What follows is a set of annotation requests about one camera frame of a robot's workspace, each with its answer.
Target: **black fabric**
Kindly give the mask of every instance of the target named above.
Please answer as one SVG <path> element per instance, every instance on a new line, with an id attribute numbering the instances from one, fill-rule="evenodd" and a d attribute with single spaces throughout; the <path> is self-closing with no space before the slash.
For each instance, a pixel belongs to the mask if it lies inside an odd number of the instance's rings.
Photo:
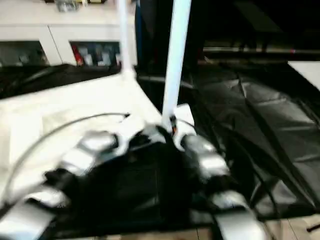
<path id="1" fill-rule="evenodd" d="M 31 73 L 22 69 L 29 77 Z M 0 79 L 7 82 L 16 79 L 17 74 L 23 81 L 21 73 L 8 68 L 0 72 Z M 11 89 L 10 94 L 39 91 L 109 74 L 112 73 L 104 68 L 67 66 L 63 71 L 33 81 L 28 88 Z M 162 78 L 153 81 L 145 76 L 146 73 L 138 72 L 138 82 L 161 110 L 164 78 L 162 82 Z M 179 103 L 189 103 L 197 132 L 217 146 L 261 220 L 319 213 L 320 94 L 314 86 L 287 64 L 199 67 L 197 73 L 184 74 L 183 81 L 192 84 L 193 89 L 180 87 Z M 169 214 L 177 217 L 173 228 L 210 224 L 212 219 L 207 213 L 195 211 L 184 201 L 190 193 L 184 191 L 186 186 L 177 165 L 179 158 L 172 157 L 169 161 L 168 156 L 177 156 L 176 153 L 161 151 L 162 148 L 153 146 L 131 156 L 134 163 L 117 168 L 114 178 L 114 173 L 97 175 L 96 187 L 88 193 L 78 215 L 59 219 L 62 228 L 57 236 L 170 229 L 170 221 L 167 222 L 170 217 L 164 216 L 171 203 L 168 198 L 164 198 L 163 203 L 158 201 L 168 183 L 175 185 L 169 186 L 166 194 L 173 194 L 172 203 L 180 207 Z M 105 196 L 100 196 L 97 189 Z M 101 217 L 95 220 L 94 213 Z"/>

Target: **white pole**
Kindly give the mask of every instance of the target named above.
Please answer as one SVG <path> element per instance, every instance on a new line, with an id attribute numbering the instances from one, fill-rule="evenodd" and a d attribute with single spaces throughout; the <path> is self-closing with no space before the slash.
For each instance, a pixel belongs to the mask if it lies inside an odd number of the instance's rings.
<path id="1" fill-rule="evenodd" d="M 128 13 L 127 1 L 117 0 L 117 10 L 120 25 L 120 53 L 121 53 L 121 70 L 126 72 L 133 70 L 129 57 L 129 41 L 128 41 Z"/>
<path id="2" fill-rule="evenodd" d="M 174 0 L 173 2 L 162 109 L 162 124 L 168 131 L 171 131 L 170 117 L 178 103 L 190 8 L 191 0 Z"/>

